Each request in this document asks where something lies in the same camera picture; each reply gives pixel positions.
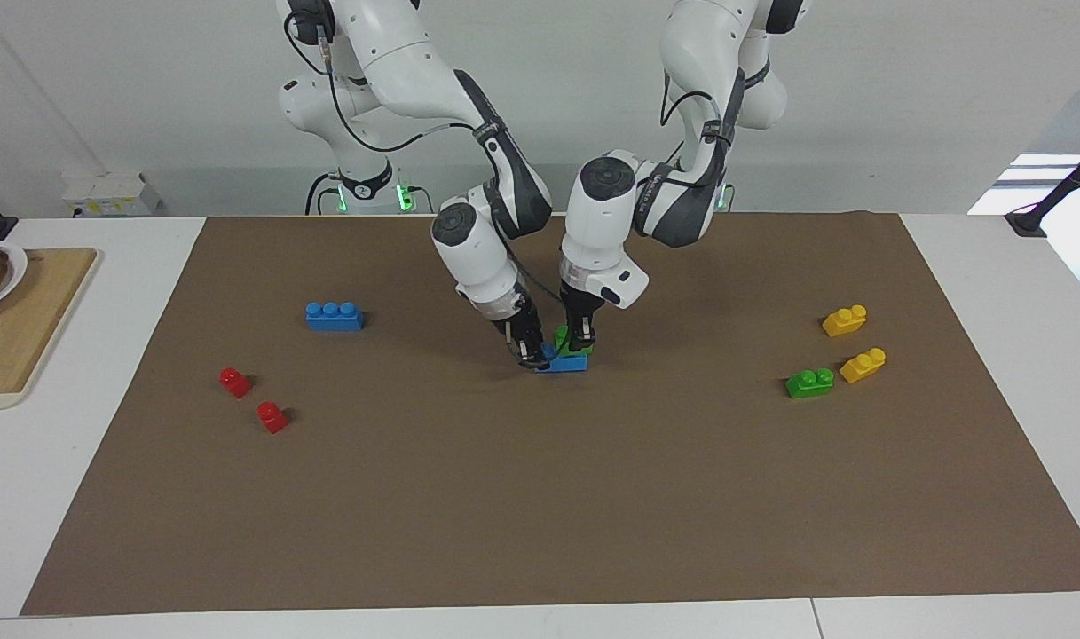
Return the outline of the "brown paper table mat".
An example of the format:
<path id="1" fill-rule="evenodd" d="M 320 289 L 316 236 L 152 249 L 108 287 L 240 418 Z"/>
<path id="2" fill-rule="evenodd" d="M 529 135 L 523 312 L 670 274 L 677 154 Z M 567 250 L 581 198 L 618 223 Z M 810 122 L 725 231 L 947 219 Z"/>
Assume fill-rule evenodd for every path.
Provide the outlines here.
<path id="1" fill-rule="evenodd" d="M 588 372 L 534 373 L 426 218 L 211 219 L 24 613 L 1080 590 L 1079 526 L 896 215 L 629 250 L 650 288 Z"/>

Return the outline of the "plain green two-stud brick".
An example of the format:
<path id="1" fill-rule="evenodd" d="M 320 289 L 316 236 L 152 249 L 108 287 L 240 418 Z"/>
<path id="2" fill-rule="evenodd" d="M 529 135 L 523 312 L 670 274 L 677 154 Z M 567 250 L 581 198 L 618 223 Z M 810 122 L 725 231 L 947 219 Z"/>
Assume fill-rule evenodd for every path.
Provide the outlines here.
<path id="1" fill-rule="evenodd" d="M 583 348 L 573 349 L 571 332 L 567 325 L 561 325 L 553 335 L 553 345 L 556 348 L 556 356 L 561 359 L 567 359 L 567 357 L 589 357 L 594 351 L 593 345 L 584 345 Z"/>

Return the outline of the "wooden cutting board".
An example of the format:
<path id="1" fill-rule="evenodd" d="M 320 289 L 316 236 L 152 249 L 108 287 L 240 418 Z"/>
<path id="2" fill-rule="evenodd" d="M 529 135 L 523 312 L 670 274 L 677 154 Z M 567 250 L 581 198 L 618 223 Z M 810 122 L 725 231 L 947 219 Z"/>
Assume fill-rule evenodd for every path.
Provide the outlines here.
<path id="1" fill-rule="evenodd" d="M 25 276 L 0 302 L 0 410 L 31 392 L 78 296 L 100 263 L 100 251 L 93 248 L 23 250 L 28 255 Z"/>

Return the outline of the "white plate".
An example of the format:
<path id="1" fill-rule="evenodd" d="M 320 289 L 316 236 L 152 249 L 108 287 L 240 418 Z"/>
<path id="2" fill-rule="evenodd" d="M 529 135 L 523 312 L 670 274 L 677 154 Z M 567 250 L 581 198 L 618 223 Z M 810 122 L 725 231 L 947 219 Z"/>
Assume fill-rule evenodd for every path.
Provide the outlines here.
<path id="1" fill-rule="evenodd" d="M 5 299 L 15 288 L 21 284 L 21 281 L 25 276 L 26 268 L 28 268 L 28 255 L 26 251 L 17 247 L 16 244 L 0 241 L 0 249 L 6 251 L 6 255 L 11 259 L 11 267 L 8 268 L 8 274 L 3 282 L 3 287 L 0 288 L 0 302 Z"/>

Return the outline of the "blue three-stud brick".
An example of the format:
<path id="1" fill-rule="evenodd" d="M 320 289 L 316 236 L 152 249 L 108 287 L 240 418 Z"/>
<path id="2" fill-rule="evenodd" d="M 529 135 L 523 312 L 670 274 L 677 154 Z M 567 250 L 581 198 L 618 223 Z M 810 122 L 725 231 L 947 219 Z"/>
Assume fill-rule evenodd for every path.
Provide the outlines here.
<path id="1" fill-rule="evenodd" d="M 546 368 L 534 369 L 534 373 L 575 373 L 588 371 L 589 356 L 592 351 L 557 352 L 551 343 L 542 344 L 542 352 L 548 359 Z"/>
<path id="2" fill-rule="evenodd" d="M 352 302 L 308 303 L 303 322 L 318 332 L 357 332 L 364 328 L 364 312 Z"/>

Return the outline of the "green brick with white-marked studs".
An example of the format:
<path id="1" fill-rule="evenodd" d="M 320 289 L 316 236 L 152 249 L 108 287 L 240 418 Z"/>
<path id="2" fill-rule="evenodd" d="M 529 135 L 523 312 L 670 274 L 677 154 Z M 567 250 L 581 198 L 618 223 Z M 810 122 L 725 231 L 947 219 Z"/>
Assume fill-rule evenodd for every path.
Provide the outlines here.
<path id="1" fill-rule="evenodd" d="M 828 393 L 834 389 L 835 373 L 831 368 L 804 369 L 786 381 L 784 388 L 788 396 L 795 399 L 813 398 Z"/>

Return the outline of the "white power box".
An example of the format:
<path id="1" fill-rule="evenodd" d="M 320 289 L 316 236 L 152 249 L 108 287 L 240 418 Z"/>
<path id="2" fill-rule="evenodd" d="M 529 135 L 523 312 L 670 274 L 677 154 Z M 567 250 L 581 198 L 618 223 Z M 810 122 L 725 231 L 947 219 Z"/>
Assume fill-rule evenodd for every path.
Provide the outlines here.
<path id="1" fill-rule="evenodd" d="M 60 177 L 66 186 L 62 202 L 73 217 L 153 216 L 162 210 L 162 198 L 139 171 L 64 171 Z"/>

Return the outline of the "yellow two-stud brick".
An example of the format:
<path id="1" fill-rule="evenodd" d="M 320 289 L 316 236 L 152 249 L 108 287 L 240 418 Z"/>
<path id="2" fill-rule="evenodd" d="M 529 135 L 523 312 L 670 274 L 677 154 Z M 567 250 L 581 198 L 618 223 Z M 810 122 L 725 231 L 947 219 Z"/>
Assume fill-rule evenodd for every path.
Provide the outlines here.
<path id="1" fill-rule="evenodd" d="M 826 320 L 821 322 L 821 327 L 829 338 L 853 334 L 860 330 L 868 320 L 868 309 L 862 304 L 843 307 L 832 312 Z"/>
<path id="2" fill-rule="evenodd" d="M 855 384 L 862 380 L 868 379 L 872 373 L 877 373 L 886 363 L 886 352 L 883 349 L 875 346 L 870 348 L 868 351 L 859 353 L 852 359 L 843 363 L 840 368 L 840 375 L 843 376 L 845 381 L 851 384 Z"/>

